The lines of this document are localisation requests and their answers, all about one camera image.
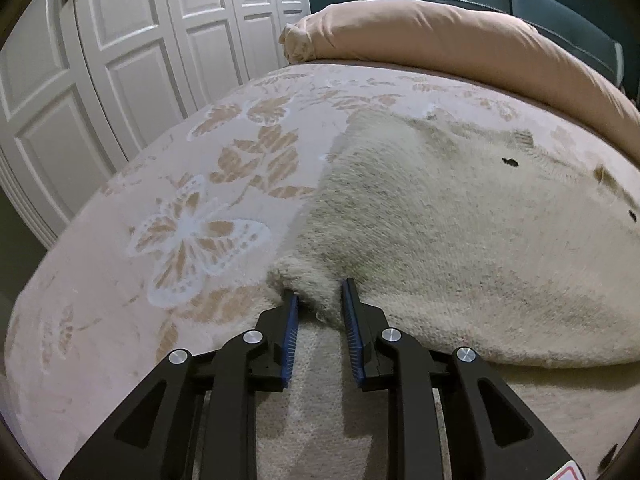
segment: butterfly pattern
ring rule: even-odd
[[[129,256],[156,255],[147,290],[147,299],[155,306],[170,308],[191,301],[207,276],[221,274],[233,259],[271,237],[261,222],[220,219],[228,206],[207,198],[206,185],[203,175],[192,177],[131,235]]]

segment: closet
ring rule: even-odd
[[[286,65],[308,0],[33,0],[0,50],[0,184],[50,246],[142,149]]]

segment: warning label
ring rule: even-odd
[[[584,480],[584,477],[580,473],[578,465],[573,460],[569,460],[547,480]]]

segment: white fuzzy blanket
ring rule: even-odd
[[[271,270],[332,324],[347,276],[429,348],[585,367],[640,359],[629,197],[437,111],[355,114],[294,247]]]

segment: pillow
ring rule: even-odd
[[[418,0],[335,4],[287,25],[292,63],[395,63],[461,76],[549,105],[640,166],[640,112],[603,76],[521,19]]]

